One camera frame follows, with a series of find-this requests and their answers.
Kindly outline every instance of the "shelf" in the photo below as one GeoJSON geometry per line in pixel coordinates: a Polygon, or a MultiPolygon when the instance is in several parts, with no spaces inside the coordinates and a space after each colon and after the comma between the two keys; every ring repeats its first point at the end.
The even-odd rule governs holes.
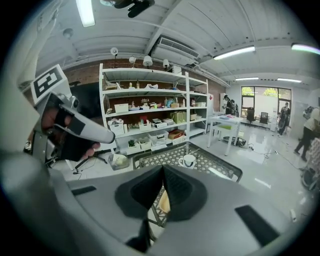
{"type": "Polygon", "coordinates": [[[177,94],[186,94],[184,90],[170,90],[170,89],[116,89],[103,90],[102,94],[107,95],[110,99],[138,97],[138,96],[172,96],[177,94]]]}
{"type": "Polygon", "coordinates": [[[190,109],[191,110],[201,110],[201,109],[206,109],[206,106],[191,106],[190,109]]]}
{"type": "MultiPolygon", "coordinates": [[[[166,139],[166,142],[165,144],[168,145],[168,144],[171,144],[172,143],[172,139],[169,139],[167,138],[166,139]]],[[[126,154],[129,156],[129,155],[133,155],[133,154],[137,154],[137,153],[140,153],[140,152],[147,152],[147,151],[150,151],[151,149],[139,149],[137,151],[134,151],[134,152],[128,152],[128,147],[119,147],[119,150],[122,152],[122,151],[125,151],[126,154]]]]}
{"type": "MultiPolygon", "coordinates": [[[[178,83],[186,85],[186,77],[181,74],[174,74],[170,72],[145,69],[145,68],[108,68],[103,69],[102,72],[109,82],[119,81],[148,81],[158,83],[178,83]]],[[[207,84],[204,81],[189,77],[189,86],[199,86],[207,84]]]]}
{"type": "Polygon", "coordinates": [[[178,126],[185,126],[186,124],[187,124],[186,122],[182,122],[182,123],[176,123],[173,125],[164,126],[162,128],[155,128],[152,126],[150,130],[145,130],[145,131],[141,131],[140,129],[132,129],[125,134],[115,136],[115,138],[119,139],[119,138],[138,135],[138,134],[145,134],[145,133],[150,133],[150,132],[159,131],[163,129],[169,129],[169,128],[178,127],[178,126]]]}
{"type": "Polygon", "coordinates": [[[190,134],[189,137],[204,133],[205,129],[202,128],[190,128],[190,134]]]}
{"type": "Polygon", "coordinates": [[[168,107],[168,108],[152,108],[146,110],[135,110],[135,111],[128,111],[128,112],[121,112],[121,113],[112,113],[112,114],[105,114],[105,118],[112,118],[124,115],[132,115],[132,114],[142,114],[142,113],[150,113],[150,112],[163,112],[163,111],[178,111],[178,110],[187,110],[186,107],[168,107]]]}
{"type": "Polygon", "coordinates": [[[190,92],[190,96],[203,96],[203,97],[206,97],[207,94],[204,94],[204,93],[200,93],[200,92],[190,92]]]}
{"type": "Polygon", "coordinates": [[[190,121],[190,124],[198,123],[198,122],[205,122],[206,120],[207,120],[206,118],[196,119],[196,120],[190,121]]]}
{"type": "Polygon", "coordinates": [[[200,86],[200,85],[206,85],[206,81],[201,81],[199,79],[195,79],[189,76],[189,86],[200,86]]]}

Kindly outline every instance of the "white shelving unit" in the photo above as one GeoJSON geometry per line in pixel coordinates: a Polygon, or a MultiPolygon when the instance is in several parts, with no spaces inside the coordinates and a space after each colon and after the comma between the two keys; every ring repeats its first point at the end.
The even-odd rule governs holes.
{"type": "MultiPolygon", "coordinates": [[[[103,69],[103,64],[100,64],[99,67],[99,93],[100,93],[100,106],[103,119],[104,127],[108,128],[107,119],[120,117],[125,115],[133,114],[142,114],[142,113],[152,113],[152,112],[167,112],[167,111],[186,111],[186,122],[177,123],[173,125],[168,125],[162,128],[151,127],[150,130],[141,131],[139,129],[129,130],[127,133],[122,135],[117,135],[116,141],[117,145],[121,151],[126,151],[128,146],[128,139],[125,141],[123,138],[126,137],[137,137],[145,133],[158,131],[158,130],[173,130],[181,127],[182,130],[185,130],[186,140],[188,141],[191,136],[195,136],[201,133],[206,133],[206,130],[203,128],[193,127],[195,123],[203,122],[205,127],[208,124],[208,111],[207,107],[191,107],[190,106],[190,97],[201,99],[202,102],[206,102],[208,106],[208,80],[201,81],[195,78],[189,77],[189,74],[185,72],[185,75],[174,74],[165,71],[153,70],[153,69],[144,69],[144,68],[108,68],[103,69]],[[169,84],[178,84],[185,86],[185,90],[173,90],[173,89],[115,89],[115,90],[103,90],[103,81],[115,83],[115,82],[124,82],[124,81],[147,81],[151,83],[169,83],[169,84]],[[195,87],[199,85],[206,85],[206,94],[199,92],[190,92],[190,87],[195,87]],[[128,111],[122,113],[105,113],[105,100],[108,102],[109,99],[119,99],[119,98],[132,98],[132,97],[150,97],[150,96],[159,96],[159,97],[184,97],[186,107],[176,107],[176,108],[156,108],[156,109],[146,109],[146,110],[136,110],[128,111]],[[201,112],[201,119],[196,119],[190,121],[190,110],[198,110],[201,112]]],[[[168,139],[166,144],[170,144],[172,141],[168,139]]]]}

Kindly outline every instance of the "fluorescent light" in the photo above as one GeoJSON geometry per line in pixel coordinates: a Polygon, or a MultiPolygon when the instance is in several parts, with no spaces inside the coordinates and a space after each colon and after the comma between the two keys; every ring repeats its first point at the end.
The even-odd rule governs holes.
{"type": "Polygon", "coordinates": [[[91,0],[76,0],[76,6],[78,7],[82,25],[85,28],[94,26],[96,22],[91,0]]]}
{"type": "Polygon", "coordinates": [[[286,82],[293,82],[293,83],[301,83],[300,80],[294,80],[294,79],[287,79],[287,78],[278,78],[278,81],[286,81],[286,82]]]}
{"type": "Polygon", "coordinates": [[[213,59],[214,60],[221,60],[221,59],[233,56],[233,55],[238,55],[238,54],[243,54],[243,53],[248,53],[248,52],[254,52],[255,50],[256,50],[256,48],[254,46],[250,46],[250,47],[241,48],[241,49],[238,49],[238,50],[233,50],[233,51],[230,51],[230,52],[215,56],[213,59]]]}
{"type": "Polygon", "coordinates": [[[243,81],[243,80],[259,80],[259,77],[246,77],[246,78],[236,78],[236,81],[243,81]]]}
{"type": "Polygon", "coordinates": [[[309,53],[313,53],[313,54],[319,54],[320,55],[320,50],[308,45],[303,45],[303,44],[293,44],[291,46],[292,50],[296,50],[296,51],[304,51],[304,52],[309,52],[309,53]]]}

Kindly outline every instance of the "air conditioner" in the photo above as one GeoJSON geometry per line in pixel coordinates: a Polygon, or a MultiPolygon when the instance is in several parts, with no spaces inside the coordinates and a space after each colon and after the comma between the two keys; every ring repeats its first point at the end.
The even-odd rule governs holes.
{"type": "Polygon", "coordinates": [[[160,38],[151,52],[151,57],[155,59],[168,59],[169,62],[181,66],[198,64],[198,56],[199,54],[191,48],[164,37],[160,38]]]}

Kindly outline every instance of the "hand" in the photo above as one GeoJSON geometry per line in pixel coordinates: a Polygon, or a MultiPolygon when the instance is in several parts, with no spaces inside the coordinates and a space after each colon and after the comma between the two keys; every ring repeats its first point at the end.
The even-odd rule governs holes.
{"type": "MultiPolygon", "coordinates": [[[[41,126],[44,130],[52,128],[55,124],[55,120],[58,114],[58,109],[56,108],[51,108],[48,111],[46,111],[43,114],[43,118],[42,118],[42,122],[41,122],[41,126]]],[[[66,116],[64,119],[64,124],[65,126],[68,126],[71,122],[71,116],[66,116]]],[[[59,138],[61,137],[61,134],[55,134],[55,139],[57,141],[59,141],[59,138]]],[[[89,148],[85,154],[82,156],[81,159],[87,159],[88,157],[91,157],[94,155],[95,150],[100,148],[100,143],[97,142],[95,144],[92,145],[92,148],[89,148]]]]}

